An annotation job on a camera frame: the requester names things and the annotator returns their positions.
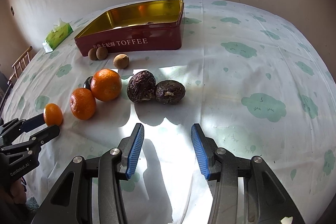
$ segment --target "shiitake mushroom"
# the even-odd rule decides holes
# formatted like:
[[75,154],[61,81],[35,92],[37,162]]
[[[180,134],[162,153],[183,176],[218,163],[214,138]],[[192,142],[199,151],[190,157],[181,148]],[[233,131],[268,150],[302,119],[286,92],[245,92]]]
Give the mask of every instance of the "shiitake mushroom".
[[93,76],[88,77],[83,85],[83,88],[91,90],[91,80],[92,80]]
[[157,83],[155,99],[162,104],[177,104],[185,95],[185,87],[180,82],[165,80]]
[[127,86],[127,96],[134,102],[149,101],[154,98],[155,77],[148,70],[142,70],[132,76]]

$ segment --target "tissue box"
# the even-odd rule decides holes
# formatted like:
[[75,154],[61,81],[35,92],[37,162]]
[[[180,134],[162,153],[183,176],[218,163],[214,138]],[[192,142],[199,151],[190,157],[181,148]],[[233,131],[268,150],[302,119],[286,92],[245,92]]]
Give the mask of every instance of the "tissue box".
[[59,19],[58,24],[54,24],[53,29],[42,43],[45,52],[54,51],[72,32],[70,24]]

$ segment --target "tablecloth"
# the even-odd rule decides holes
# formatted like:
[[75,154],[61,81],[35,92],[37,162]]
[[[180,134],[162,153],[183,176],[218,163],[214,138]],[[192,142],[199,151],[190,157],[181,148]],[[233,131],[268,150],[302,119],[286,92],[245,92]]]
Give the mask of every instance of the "tablecloth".
[[[211,187],[190,140],[192,124],[200,123],[219,147],[239,157],[262,156],[306,223],[315,223],[336,191],[336,86],[327,67],[283,18],[224,0],[184,2],[177,51],[129,52],[125,70],[114,69],[113,54],[102,61],[82,57],[73,38],[109,7],[70,22],[73,34],[52,53],[40,50],[24,70],[4,107],[5,122],[33,117],[51,102],[64,113],[59,137],[42,147],[40,166],[26,175],[36,200],[41,204],[73,157],[102,155],[141,122],[145,140],[136,173],[121,184],[129,223],[207,223]],[[103,68],[121,75],[120,97],[97,101],[91,119],[76,119],[69,105],[72,91]],[[129,101],[127,83],[144,69],[157,82],[181,82],[183,100]],[[97,179],[94,185],[97,223]]]

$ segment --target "chair back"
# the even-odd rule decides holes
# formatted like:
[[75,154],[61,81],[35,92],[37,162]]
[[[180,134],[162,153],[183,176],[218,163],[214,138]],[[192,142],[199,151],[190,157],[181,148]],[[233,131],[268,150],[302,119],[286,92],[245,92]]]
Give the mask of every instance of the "chair back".
[[32,46],[30,46],[28,49],[25,50],[23,54],[15,61],[15,63],[12,65],[12,68],[14,69],[14,75],[16,79],[19,78],[23,70],[27,67],[31,60],[31,50],[33,49]]

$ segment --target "orange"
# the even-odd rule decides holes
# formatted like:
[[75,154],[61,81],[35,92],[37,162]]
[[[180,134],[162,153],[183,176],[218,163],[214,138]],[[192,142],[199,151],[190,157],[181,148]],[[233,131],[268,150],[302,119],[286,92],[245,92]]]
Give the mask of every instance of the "orange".
[[120,75],[110,69],[97,71],[91,80],[91,91],[103,102],[117,98],[121,92]]
[[47,126],[52,124],[60,126],[63,121],[63,113],[58,105],[50,103],[46,104],[43,110],[43,118]]
[[77,119],[90,119],[96,111],[96,99],[88,89],[75,89],[70,97],[70,108]]

